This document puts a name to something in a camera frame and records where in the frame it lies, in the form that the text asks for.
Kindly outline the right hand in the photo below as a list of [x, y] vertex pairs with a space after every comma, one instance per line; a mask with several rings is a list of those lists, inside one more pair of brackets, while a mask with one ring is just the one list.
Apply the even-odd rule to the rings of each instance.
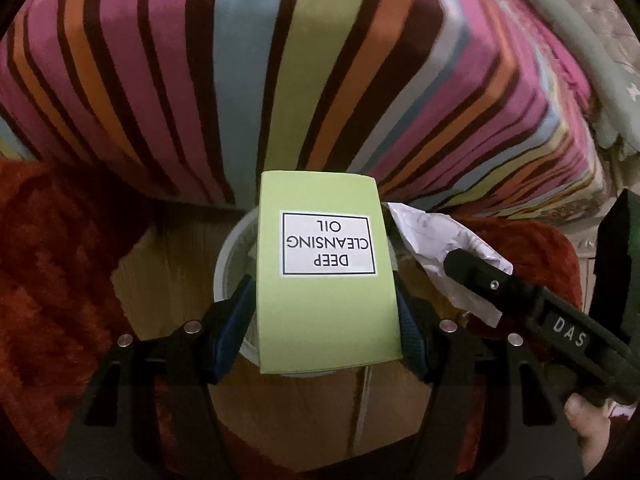
[[578, 393], [571, 394], [564, 404], [564, 413], [578, 435], [582, 466], [589, 474], [602, 460], [611, 434], [608, 406], [595, 406]]

